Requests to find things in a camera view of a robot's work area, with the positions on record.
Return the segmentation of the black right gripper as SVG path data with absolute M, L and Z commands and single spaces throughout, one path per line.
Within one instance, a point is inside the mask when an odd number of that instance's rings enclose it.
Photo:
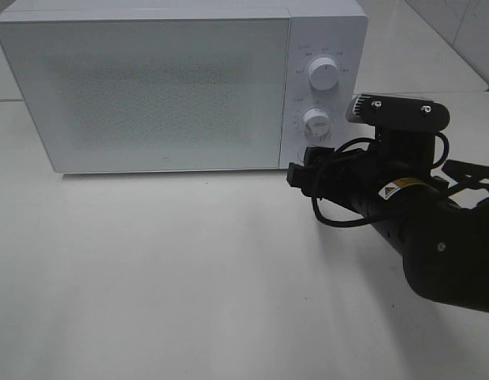
M 319 201 L 328 200 L 361 215 L 362 222 L 381 222 L 410 203 L 390 202 L 404 190 L 414 192 L 412 203 L 446 190 L 446 181 L 431 172 L 446 159 L 434 160 L 435 139 L 446 143 L 441 132 L 377 132 L 374 139 L 358 138 L 335 150 L 308 146 L 303 164 L 291 162 L 286 181 L 291 188 L 307 190 L 320 222 Z

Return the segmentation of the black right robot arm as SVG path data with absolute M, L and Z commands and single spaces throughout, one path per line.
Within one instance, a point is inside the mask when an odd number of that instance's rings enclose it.
M 434 302 L 489 313 L 489 166 L 383 158 L 381 142 L 362 149 L 310 147 L 287 182 L 310 198 L 324 225 L 371 225 L 400 255 L 410 288 Z

